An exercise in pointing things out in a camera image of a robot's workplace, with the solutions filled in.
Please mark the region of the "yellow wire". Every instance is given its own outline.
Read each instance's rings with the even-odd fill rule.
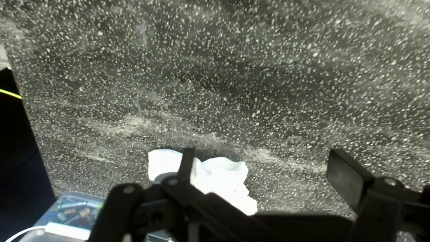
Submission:
[[[6,96],[10,96],[10,97],[14,97],[14,98],[17,98],[17,100],[22,100],[21,96],[18,96],[18,94],[16,94],[16,93],[6,92],[6,90],[2,90],[2,89],[0,89],[0,93],[6,94]]]

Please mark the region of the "black mount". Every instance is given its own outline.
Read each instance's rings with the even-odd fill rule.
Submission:
[[[176,175],[142,190],[114,187],[92,227],[90,242],[142,241],[166,230],[180,242],[393,242],[407,232],[430,242],[430,187],[422,194],[391,178],[375,178],[345,152],[329,155],[326,178],[349,207],[354,222],[334,215],[256,214],[246,217],[215,194],[189,183],[194,150],[184,150]]]

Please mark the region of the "white cloth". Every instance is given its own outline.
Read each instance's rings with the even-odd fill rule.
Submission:
[[[172,150],[154,150],[147,154],[147,176],[154,182],[158,175],[177,172],[182,155]],[[203,194],[213,193],[246,215],[258,211],[256,201],[248,197],[243,184],[247,176],[244,162],[231,162],[227,158],[213,158],[201,163],[193,160],[189,182]]]

